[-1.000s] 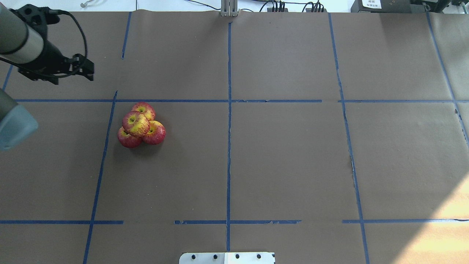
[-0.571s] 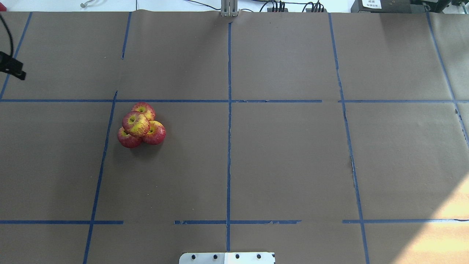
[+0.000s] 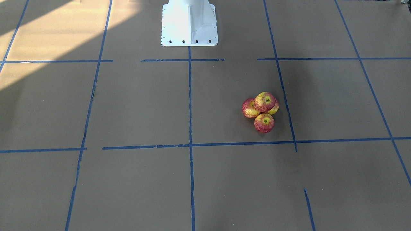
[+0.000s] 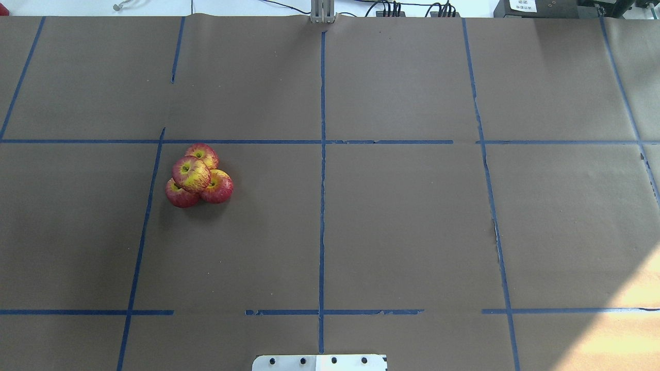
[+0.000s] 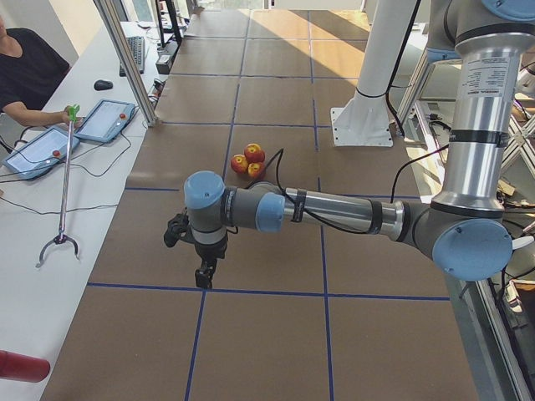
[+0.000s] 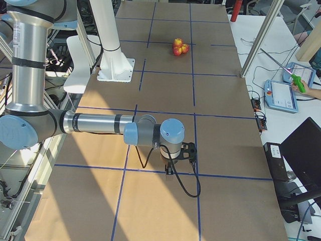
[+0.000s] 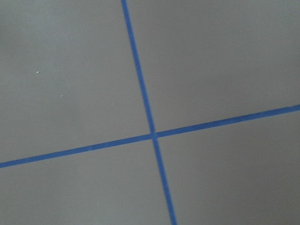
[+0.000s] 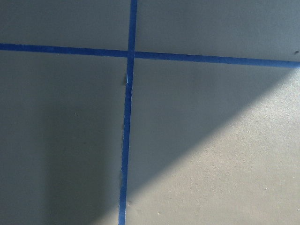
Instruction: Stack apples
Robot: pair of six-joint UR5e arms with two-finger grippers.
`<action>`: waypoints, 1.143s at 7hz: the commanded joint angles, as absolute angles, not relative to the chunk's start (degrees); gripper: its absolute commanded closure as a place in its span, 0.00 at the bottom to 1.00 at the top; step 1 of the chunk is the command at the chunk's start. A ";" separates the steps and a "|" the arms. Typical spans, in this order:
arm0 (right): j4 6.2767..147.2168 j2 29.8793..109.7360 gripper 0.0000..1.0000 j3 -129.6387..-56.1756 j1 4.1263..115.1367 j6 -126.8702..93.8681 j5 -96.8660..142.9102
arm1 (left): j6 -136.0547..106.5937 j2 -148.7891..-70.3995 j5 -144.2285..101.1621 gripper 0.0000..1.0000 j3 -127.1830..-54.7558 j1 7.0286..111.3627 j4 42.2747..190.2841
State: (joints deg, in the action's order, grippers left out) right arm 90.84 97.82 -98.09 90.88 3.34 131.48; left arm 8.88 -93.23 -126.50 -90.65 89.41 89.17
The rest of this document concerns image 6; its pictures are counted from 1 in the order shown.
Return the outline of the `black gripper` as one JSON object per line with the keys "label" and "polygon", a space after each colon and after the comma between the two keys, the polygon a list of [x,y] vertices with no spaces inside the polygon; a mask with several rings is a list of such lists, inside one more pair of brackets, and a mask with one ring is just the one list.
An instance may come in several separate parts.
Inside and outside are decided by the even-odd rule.
{"label": "black gripper", "polygon": [[[177,153],[170,153],[170,155],[174,164],[182,160],[188,160],[191,165],[194,165],[197,162],[197,149],[196,145],[193,142],[182,142],[180,151]],[[165,164],[165,171],[166,175],[174,174],[171,163]]]}

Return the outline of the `person hand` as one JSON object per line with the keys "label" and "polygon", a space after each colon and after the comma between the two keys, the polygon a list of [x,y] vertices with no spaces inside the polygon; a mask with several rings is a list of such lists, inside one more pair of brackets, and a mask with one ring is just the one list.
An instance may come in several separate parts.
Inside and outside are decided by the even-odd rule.
{"label": "person hand", "polygon": [[301,92],[298,88],[297,85],[295,85],[294,82],[291,83],[291,88],[292,90],[296,91],[296,92],[299,92],[299,93],[302,93],[302,94],[308,94],[309,93],[309,87],[307,85],[307,83],[304,81],[304,80],[301,80],[301,83],[303,84],[304,86],[304,89],[305,89],[305,92]]}

